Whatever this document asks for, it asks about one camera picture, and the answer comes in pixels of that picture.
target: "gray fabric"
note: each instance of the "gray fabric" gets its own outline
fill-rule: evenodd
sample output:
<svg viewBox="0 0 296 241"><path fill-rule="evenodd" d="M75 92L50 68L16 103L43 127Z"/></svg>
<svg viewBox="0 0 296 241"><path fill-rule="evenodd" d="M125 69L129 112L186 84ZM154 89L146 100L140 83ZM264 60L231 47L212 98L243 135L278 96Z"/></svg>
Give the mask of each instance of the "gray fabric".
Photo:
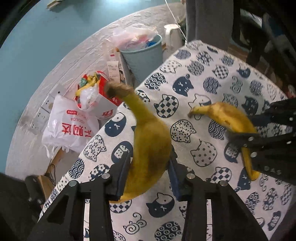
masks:
<svg viewBox="0 0 296 241"><path fill-rule="evenodd" d="M233 0L187 0L187 42L204 43L227 50L232 33Z"/></svg>

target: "yellow banana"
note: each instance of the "yellow banana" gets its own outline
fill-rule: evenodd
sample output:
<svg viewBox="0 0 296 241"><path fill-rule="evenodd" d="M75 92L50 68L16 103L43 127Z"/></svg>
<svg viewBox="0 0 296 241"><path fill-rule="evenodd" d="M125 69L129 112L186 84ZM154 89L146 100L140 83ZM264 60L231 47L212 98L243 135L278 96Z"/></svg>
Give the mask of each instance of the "yellow banana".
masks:
<svg viewBox="0 0 296 241"><path fill-rule="evenodd" d="M207 115L218 124L233 132L257 133L248 117L239 109L228 103L216 102L206 106L195 106L190 110L188 116L191 117L196 114ZM242 147L242 157L249 179L255 181L259 177L260 172L252 169L250 151L248 148Z"/></svg>
<svg viewBox="0 0 296 241"><path fill-rule="evenodd" d="M133 112L137 126L134 133L133 160L129 169L124 193L117 202L133 199L150 189L163 175L171 152L169 128L154 116L134 93L132 87L107 83L109 97L122 99Z"/></svg>

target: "blue wastebasket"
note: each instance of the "blue wastebasket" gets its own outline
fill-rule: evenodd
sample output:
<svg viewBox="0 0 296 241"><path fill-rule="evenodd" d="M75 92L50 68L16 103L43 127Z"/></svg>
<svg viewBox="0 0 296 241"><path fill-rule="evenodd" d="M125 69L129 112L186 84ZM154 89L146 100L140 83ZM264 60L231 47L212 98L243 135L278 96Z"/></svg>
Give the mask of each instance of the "blue wastebasket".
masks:
<svg viewBox="0 0 296 241"><path fill-rule="evenodd" d="M135 87L145 80L163 63L162 37L158 34L153 39L156 44L135 51L120 51L136 78Z"/></svg>

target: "electrical outlet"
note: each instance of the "electrical outlet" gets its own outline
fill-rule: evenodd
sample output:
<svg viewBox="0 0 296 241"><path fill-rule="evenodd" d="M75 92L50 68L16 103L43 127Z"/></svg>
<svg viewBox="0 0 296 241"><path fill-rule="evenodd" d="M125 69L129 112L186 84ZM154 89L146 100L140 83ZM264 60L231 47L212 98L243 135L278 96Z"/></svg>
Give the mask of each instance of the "electrical outlet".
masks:
<svg viewBox="0 0 296 241"><path fill-rule="evenodd" d="M52 97L51 95L48 95L46 99L43 101L41 107L50 113L52 111L53 104L54 104L54 97Z"/></svg>
<svg viewBox="0 0 296 241"><path fill-rule="evenodd" d="M31 131L33 134L38 135L41 133L42 128L36 121L32 120L28 127L28 130Z"/></svg>
<svg viewBox="0 0 296 241"><path fill-rule="evenodd" d="M56 84L52 90L50 91L50 95L52 97L56 97L57 94L61 95L61 96L64 96L64 94L67 92L67 90L60 84Z"/></svg>
<svg viewBox="0 0 296 241"><path fill-rule="evenodd" d="M44 126L45 122L48 120L48 117L49 113L40 107L33 121L37 123L39 126Z"/></svg>

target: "tablecloth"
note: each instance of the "tablecloth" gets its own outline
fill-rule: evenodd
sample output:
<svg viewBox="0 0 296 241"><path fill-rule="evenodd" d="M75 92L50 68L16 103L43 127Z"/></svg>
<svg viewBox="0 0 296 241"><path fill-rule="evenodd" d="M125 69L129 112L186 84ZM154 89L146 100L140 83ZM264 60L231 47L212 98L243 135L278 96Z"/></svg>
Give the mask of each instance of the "tablecloth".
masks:
<svg viewBox="0 0 296 241"><path fill-rule="evenodd" d="M207 116L188 118L187 114L195 105L217 101L230 103L247 115L260 114L271 102L286 99L282 91L243 61L201 41L192 41L170 56L135 92L170 128L177 161L207 182L226 180L270 238L287 212L294 186L263 174L251 182L240 150L228 142L225 128ZM55 186L40 216L70 180L92 181L122 161L124 152L133 153L135 127L132 112L121 104ZM278 124L256 128L264 137L291 131ZM209 200L207 204L207 240L211 240ZM110 204L110 212L116 241L181 240L186 202L176 201L166 171L146 193ZM86 200L85 240L91 232L88 222Z"/></svg>

